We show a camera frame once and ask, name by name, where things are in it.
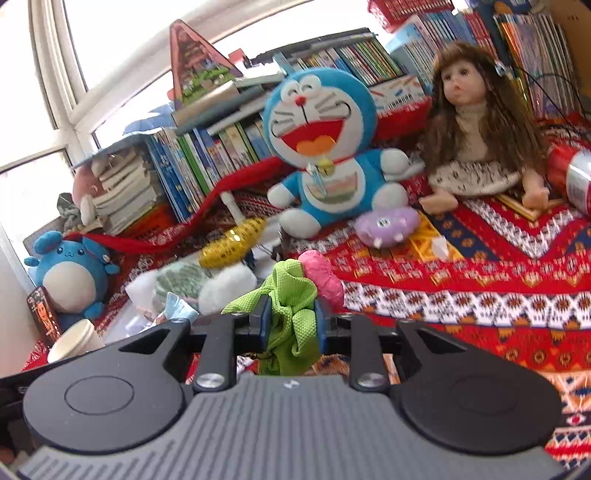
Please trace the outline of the gold sequin heart cushion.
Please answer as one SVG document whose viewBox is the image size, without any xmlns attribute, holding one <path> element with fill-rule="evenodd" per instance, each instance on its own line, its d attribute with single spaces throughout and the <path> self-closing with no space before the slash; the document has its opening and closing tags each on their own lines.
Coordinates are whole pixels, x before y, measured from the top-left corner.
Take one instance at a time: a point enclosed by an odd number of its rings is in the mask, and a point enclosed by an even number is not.
<svg viewBox="0 0 591 480">
<path fill-rule="evenodd" d="M 266 229 L 266 219 L 247 218 L 230 228 L 221 238 L 208 243 L 198 255 L 198 263 L 205 269 L 222 269 L 242 262 L 253 246 L 259 243 Z"/>
</svg>

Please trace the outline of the stack of lying books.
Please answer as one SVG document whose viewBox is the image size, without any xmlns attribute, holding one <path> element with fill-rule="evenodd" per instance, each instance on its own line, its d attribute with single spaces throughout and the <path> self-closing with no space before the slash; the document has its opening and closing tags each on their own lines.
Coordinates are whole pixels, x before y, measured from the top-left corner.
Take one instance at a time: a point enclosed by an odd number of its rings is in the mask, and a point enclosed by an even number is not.
<svg viewBox="0 0 591 480">
<path fill-rule="evenodd" d="M 106 157 L 106 170 L 99 176 L 105 193 L 93 203 L 97 218 L 88 230 L 100 228 L 116 236 L 165 199 L 154 161 L 144 134 L 125 137 L 87 158 Z"/>
</svg>

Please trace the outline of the white shallow cardboard box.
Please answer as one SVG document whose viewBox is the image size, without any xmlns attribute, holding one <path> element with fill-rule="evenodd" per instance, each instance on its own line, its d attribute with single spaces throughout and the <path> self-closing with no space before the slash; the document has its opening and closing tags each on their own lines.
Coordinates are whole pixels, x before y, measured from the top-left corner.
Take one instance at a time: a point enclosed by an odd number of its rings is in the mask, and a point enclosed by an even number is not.
<svg viewBox="0 0 591 480">
<path fill-rule="evenodd" d="M 197 255 L 195 253 L 181 258 L 177 261 L 186 261 L 197 263 Z M 257 286 L 263 282 L 263 278 L 273 269 L 274 260 L 271 257 L 271 246 L 270 244 L 258 245 L 252 250 L 252 257 L 250 257 L 245 265 L 256 275 Z M 221 270 L 206 270 L 211 278 Z M 183 298 L 189 305 L 191 305 L 198 313 L 198 298 L 187 299 Z M 118 340 L 125 339 L 129 336 L 135 335 L 143 331 L 144 329 L 153 326 L 156 323 L 156 317 L 163 311 L 165 300 L 160 300 L 154 295 L 154 309 L 156 314 L 153 317 L 143 315 L 139 313 L 133 306 L 131 301 L 128 299 L 123 304 L 121 309 L 112 319 L 109 326 L 104 331 L 102 338 L 107 344 L 114 343 Z"/>
</svg>

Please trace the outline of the pink scrunchie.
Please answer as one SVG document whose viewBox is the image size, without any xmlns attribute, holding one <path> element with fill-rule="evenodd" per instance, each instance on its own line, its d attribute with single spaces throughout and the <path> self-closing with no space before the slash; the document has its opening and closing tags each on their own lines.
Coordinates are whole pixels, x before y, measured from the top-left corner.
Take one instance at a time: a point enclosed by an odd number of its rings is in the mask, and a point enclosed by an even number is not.
<svg viewBox="0 0 591 480">
<path fill-rule="evenodd" d="M 332 272 L 332 265 L 317 250 L 308 250 L 297 258 L 304 269 L 304 276 L 315 283 L 318 296 L 331 305 L 332 310 L 341 311 L 345 304 L 345 287 Z"/>
</svg>

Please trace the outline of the white paper cup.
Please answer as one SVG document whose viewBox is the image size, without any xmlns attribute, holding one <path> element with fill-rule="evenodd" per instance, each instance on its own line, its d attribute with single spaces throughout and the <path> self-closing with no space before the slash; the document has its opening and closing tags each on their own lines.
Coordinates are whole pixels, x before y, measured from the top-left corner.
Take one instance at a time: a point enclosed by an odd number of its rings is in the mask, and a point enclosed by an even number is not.
<svg viewBox="0 0 591 480">
<path fill-rule="evenodd" d="M 101 349 L 105 343 L 88 319 L 82 319 L 67 329 L 49 350 L 49 364 Z"/>
</svg>

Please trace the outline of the blue face mask pack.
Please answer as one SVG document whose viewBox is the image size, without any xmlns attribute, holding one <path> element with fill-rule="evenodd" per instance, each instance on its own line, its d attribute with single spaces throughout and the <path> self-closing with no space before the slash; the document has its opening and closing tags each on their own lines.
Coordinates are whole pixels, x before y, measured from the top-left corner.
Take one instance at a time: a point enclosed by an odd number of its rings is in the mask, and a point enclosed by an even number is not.
<svg viewBox="0 0 591 480">
<path fill-rule="evenodd" d="M 156 317 L 158 324 L 166 321 L 174 323 L 192 323 L 197 319 L 198 312 L 178 295 L 168 292 L 163 311 Z"/>
</svg>

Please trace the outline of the row of upright books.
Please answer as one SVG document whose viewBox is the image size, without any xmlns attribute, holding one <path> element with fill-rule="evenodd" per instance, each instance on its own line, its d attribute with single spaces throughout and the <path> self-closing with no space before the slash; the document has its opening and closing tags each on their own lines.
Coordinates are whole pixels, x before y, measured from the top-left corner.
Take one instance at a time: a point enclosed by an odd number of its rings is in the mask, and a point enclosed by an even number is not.
<svg viewBox="0 0 591 480">
<path fill-rule="evenodd" d="M 514 187 L 524 207 L 550 207 L 546 144 L 511 76 L 480 46 L 456 40 L 436 54 L 418 159 L 375 148 L 378 122 L 370 88 L 339 68 L 300 70 L 273 90 L 263 138 L 293 171 L 267 198 L 291 236 L 365 215 L 400 218 L 411 208 L 404 181 L 418 174 L 430 187 L 420 205 L 431 214 Z"/>
</svg>

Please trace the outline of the triangular house puzzle box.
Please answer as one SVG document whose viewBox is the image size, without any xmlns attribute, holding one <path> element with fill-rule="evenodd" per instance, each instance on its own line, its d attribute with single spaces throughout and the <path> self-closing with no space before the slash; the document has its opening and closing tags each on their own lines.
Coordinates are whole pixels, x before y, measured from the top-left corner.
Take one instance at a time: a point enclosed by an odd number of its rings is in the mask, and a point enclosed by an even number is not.
<svg viewBox="0 0 591 480">
<path fill-rule="evenodd" d="M 242 72 L 211 43 L 178 19 L 169 26 L 172 98 L 179 110 Z"/>
</svg>

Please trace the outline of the brown haired doll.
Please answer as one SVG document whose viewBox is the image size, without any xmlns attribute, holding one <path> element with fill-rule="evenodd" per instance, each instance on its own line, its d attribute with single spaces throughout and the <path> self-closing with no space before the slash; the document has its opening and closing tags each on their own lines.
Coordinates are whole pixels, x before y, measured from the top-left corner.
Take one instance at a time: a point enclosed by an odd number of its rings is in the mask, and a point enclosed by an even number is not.
<svg viewBox="0 0 591 480">
<path fill-rule="evenodd" d="M 461 41 L 439 51 L 421 157 L 432 192 L 420 200 L 438 215 L 460 200 L 520 185 L 528 209 L 545 210 L 547 145 L 514 82 L 485 49 Z"/>
</svg>

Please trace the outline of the lime green scrunchie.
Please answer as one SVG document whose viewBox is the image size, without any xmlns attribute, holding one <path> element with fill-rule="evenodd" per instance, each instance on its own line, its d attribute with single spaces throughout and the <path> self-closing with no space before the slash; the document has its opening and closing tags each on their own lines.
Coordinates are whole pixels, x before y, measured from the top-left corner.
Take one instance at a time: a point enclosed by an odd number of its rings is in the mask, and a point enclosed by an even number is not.
<svg viewBox="0 0 591 480">
<path fill-rule="evenodd" d="M 317 296 L 318 288 L 304 276 L 303 264 L 288 259 L 276 263 L 259 288 L 231 301 L 222 310 L 223 313 L 250 313 L 259 300 L 270 300 L 269 343 L 259 354 L 257 373 L 301 376 L 320 360 L 314 309 Z"/>
</svg>

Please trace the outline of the white fluffy plush toy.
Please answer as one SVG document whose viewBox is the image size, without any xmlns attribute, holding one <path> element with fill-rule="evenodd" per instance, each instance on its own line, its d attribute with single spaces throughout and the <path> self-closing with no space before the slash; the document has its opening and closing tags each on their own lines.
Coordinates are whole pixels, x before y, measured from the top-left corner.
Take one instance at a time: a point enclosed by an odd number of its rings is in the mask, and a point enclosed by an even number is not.
<svg viewBox="0 0 591 480">
<path fill-rule="evenodd" d="M 256 275 L 245 264 L 225 267 L 208 279 L 198 296 L 201 315 L 221 312 L 231 301 L 256 289 Z"/>
</svg>

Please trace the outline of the white pvc pipe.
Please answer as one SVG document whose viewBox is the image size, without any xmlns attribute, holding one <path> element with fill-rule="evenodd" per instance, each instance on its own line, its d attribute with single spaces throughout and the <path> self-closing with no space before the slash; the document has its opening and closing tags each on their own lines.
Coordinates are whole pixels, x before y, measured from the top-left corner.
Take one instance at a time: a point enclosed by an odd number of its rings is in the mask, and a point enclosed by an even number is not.
<svg viewBox="0 0 591 480">
<path fill-rule="evenodd" d="M 236 202 L 235 196 L 233 196 L 231 192 L 222 192 L 221 201 L 224 203 L 225 207 L 228 208 L 231 217 L 235 220 L 235 225 L 240 225 L 245 221 L 245 215 L 242 213 L 242 210 L 240 210 L 238 202 Z"/>
</svg>

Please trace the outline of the green gingham scrunchie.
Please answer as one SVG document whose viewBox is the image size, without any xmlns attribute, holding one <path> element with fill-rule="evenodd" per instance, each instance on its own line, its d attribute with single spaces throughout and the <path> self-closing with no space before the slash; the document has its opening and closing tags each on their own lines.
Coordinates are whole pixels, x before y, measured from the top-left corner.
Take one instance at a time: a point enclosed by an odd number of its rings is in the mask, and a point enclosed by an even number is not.
<svg viewBox="0 0 591 480">
<path fill-rule="evenodd" d="M 158 270 L 154 295 L 165 300 L 168 293 L 187 299 L 197 299 L 204 284 L 211 279 L 206 270 L 192 261 L 177 261 Z"/>
</svg>

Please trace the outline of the purple small plush toy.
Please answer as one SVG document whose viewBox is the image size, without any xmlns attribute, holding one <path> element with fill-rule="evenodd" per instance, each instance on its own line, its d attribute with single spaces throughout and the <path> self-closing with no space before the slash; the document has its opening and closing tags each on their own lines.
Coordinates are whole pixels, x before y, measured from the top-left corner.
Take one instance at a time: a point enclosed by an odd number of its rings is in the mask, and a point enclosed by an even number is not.
<svg viewBox="0 0 591 480">
<path fill-rule="evenodd" d="M 366 246 L 383 249 L 403 243 L 420 221 L 419 212 L 412 207 L 374 210 L 356 219 L 353 230 Z"/>
</svg>

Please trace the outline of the red plastic basket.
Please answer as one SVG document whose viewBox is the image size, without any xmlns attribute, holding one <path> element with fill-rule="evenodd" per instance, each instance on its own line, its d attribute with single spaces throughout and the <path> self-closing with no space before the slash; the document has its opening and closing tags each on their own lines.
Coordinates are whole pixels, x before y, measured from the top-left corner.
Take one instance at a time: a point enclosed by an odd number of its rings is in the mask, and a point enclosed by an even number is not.
<svg viewBox="0 0 591 480">
<path fill-rule="evenodd" d="M 393 31 L 415 14 L 454 9 L 451 0 L 368 0 L 367 6 L 387 31 Z"/>
</svg>

